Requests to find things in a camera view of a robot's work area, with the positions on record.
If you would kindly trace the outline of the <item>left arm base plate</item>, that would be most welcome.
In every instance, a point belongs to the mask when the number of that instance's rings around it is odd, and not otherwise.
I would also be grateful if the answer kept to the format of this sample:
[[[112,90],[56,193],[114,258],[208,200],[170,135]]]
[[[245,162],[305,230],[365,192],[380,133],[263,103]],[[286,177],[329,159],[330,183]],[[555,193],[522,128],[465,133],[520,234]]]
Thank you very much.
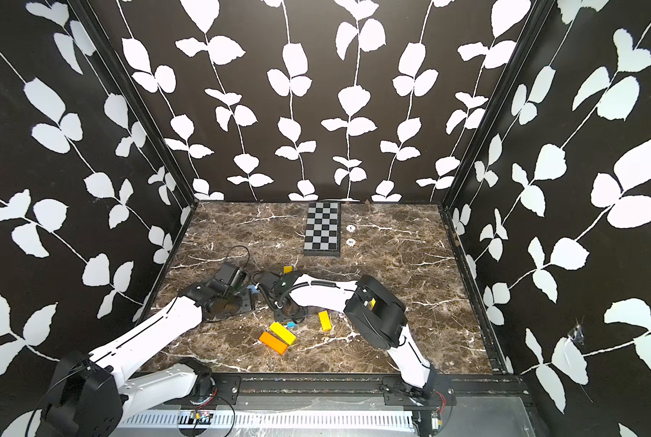
[[[240,376],[227,373],[199,376],[188,395],[189,402],[192,405],[203,406],[211,404],[214,400],[224,400],[234,406],[237,402],[241,382]]]

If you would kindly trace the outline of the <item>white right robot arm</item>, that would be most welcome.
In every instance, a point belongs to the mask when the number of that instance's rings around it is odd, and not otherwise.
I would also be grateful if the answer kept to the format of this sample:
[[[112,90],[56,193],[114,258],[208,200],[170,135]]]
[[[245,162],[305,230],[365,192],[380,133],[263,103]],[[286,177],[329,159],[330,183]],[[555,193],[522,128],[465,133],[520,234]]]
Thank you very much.
[[[405,304],[374,277],[335,282],[303,271],[267,272],[256,287],[288,318],[299,319],[309,308],[342,313],[361,337],[387,351],[411,396],[428,399],[435,390],[436,369],[413,339]]]

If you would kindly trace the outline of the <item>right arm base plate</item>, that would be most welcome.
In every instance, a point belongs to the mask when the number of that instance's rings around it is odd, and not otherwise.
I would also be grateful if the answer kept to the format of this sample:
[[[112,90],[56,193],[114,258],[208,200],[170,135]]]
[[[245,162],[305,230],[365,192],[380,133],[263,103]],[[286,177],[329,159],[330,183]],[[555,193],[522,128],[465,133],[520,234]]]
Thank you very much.
[[[441,409],[456,405],[455,389],[445,374],[436,376],[425,388],[407,384],[400,376],[387,376],[383,378],[379,390],[388,406]]]

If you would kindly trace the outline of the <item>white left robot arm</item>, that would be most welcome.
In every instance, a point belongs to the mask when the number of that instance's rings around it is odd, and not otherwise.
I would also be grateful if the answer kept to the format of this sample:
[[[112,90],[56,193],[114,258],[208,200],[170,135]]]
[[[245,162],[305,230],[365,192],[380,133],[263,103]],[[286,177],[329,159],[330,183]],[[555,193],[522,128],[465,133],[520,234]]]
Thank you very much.
[[[188,287],[116,340],[62,359],[39,402],[41,422],[59,436],[109,436],[121,422],[170,400],[187,398],[195,409],[207,406],[219,388],[211,369],[196,359],[136,373],[187,331],[253,310],[254,294],[246,287],[218,282]]]

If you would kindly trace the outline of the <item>small yellow block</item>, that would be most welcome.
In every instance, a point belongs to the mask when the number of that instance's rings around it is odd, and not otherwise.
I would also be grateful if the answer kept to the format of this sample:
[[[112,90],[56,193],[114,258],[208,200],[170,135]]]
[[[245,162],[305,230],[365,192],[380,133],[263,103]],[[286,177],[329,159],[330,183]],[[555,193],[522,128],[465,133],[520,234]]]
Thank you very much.
[[[322,331],[324,332],[332,331],[333,326],[328,311],[320,311],[318,313],[318,318],[321,324]]]

